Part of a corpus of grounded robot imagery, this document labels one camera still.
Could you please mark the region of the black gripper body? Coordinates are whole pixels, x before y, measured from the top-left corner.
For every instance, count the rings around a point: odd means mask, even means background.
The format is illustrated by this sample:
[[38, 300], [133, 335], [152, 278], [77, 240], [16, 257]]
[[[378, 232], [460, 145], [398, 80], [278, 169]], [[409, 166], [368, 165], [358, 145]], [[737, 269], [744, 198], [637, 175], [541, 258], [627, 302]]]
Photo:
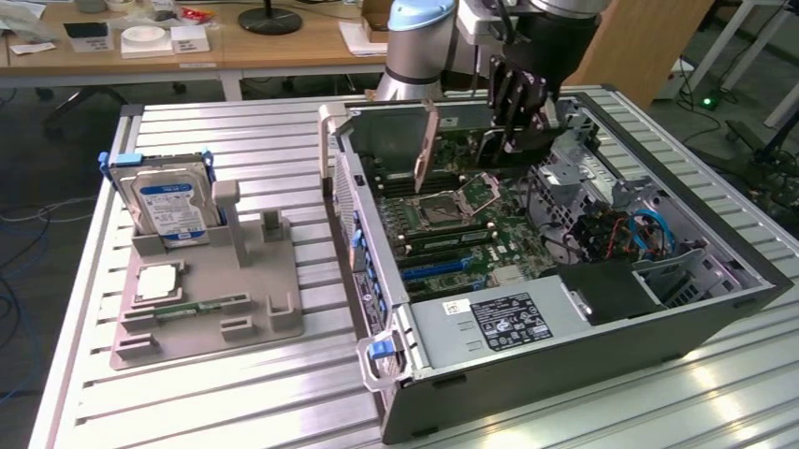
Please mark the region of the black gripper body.
[[574, 73], [594, 37], [594, 17], [573, 19], [552, 13], [518, 17], [516, 40], [502, 46], [510, 68], [545, 80], [548, 90], [558, 90]]

